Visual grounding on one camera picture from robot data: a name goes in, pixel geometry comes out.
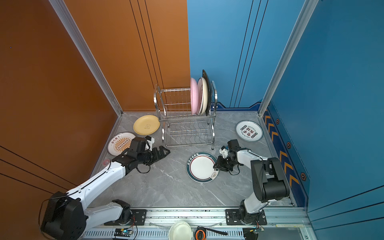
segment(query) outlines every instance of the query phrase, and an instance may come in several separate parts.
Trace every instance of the wire rack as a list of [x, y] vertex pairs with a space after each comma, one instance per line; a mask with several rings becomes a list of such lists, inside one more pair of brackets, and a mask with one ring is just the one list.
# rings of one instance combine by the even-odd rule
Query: wire rack
[[203, 77], [208, 82], [209, 98], [207, 110], [202, 114], [191, 113], [190, 88], [156, 86], [154, 102], [166, 147], [212, 144], [214, 149], [217, 91], [205, 71]]

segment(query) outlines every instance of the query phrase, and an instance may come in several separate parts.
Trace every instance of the tape measure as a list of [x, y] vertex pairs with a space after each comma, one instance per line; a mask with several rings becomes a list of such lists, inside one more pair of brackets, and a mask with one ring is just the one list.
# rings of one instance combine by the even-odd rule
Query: tape measure
[[209, 229], [205, 227], [197, 227], [195, 232], [195, 240], [206, 240], [207, 239], [207, 231], [212, 231], [221, 235], [228, 235], [226, 232], [217, 231], [214, 229]]

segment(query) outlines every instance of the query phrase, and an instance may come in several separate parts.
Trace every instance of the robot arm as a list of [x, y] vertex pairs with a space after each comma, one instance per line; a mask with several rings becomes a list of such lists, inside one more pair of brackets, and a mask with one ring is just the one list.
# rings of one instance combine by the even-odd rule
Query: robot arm
[[66, 193], [57, 192], [48, 201], [41, 231], [57, 240], [76, 240], [82, 233], [109, 221], [124, 225], [131, 219], [130, 205], [121, 200], [94, 208], [88, 205], [105, 189], [123, 178], [139, 164], [151, 167], [170, 151], [163, 146], [152, 149], [154, 138], [136, 137], [131, 146], [111, 160], [109, 166]]
[[253, 193], [239, 206], [241, 220], [251, 224], [257, 215], [270, 202], [289, 196], [290, 189], [283, 168], [278, 158], [267, 158], [253, 153], [247, 148], [240, 148], [237, 140], [228, 142], [228, 149], [220, 150], [214, 168], [232, 171], [237, 164], [251, 169]]

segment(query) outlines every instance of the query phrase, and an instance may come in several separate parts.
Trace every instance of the plate with orange sunburst pattern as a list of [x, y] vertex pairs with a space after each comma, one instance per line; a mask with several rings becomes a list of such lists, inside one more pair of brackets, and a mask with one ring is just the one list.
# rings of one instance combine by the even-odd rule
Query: plate with orange sunburst pattern
[[113, 156], [121, 154], [125, 149], [131, 146], [132, 139], [134, 138], [135, 135], [131, 132], [119, 133], [110, 140], [108, 144], [108, 152]]

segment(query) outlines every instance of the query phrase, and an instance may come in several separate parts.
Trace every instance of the plate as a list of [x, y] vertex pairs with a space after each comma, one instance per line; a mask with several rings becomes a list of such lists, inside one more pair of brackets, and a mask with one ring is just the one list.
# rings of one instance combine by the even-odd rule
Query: plate
[[208, 116], [210, 108], [211, 108], [211, 102], [212, 102], [212, 91], [211, 91], [211, 88], [213, 89], [213, 87], [211, 87], [212, 83], [209, 81], [208, 75], [207, 75], [207, 73], [205, 72], [204, 69], [203, 69], [203, 78], [207, 81], [207, 86], [208, 86], [207, 109], [205, 110], [205, 115]]
[[133, 130], [139, 135], [150, 135], [160, 127], [159, 119], [154, 115], [145, 115], [136, 120]]
[[208, 152], [198, 152], [187, 162], [187, 173], [196, 182], [206, 183], [217, 177], [218, 169], [213, 166], [217, 159]]
[[236, 133], [242, 139], [248, 142], [256, 142], [263, 136], [261, 127], [252, 121], [241, 121], [236, 125]]
[[204, 78], [200, 78], [197, 83], [197, 89], [199, 90], [199, 106], [200, 111], [198, 114], [205, 112], [207, 109], [207, 101], [208, 101], [208, 85], [207, 81]]
[[122, 132], [114, 136], [108, 144], [108, 152], [113, 156], [117, 156], [125, 149], [131, 146], [131, 141], [136, 136], [130, 132]]
[[192, 229], [184, 221], [175, 222], [169, 230], [169, 240], [191, 240]]
[[197, 108], [199, 107], [199, 91], [197, 90], [197, 82], [194, 78], [191, 78], [191, 112], [197, 114]]

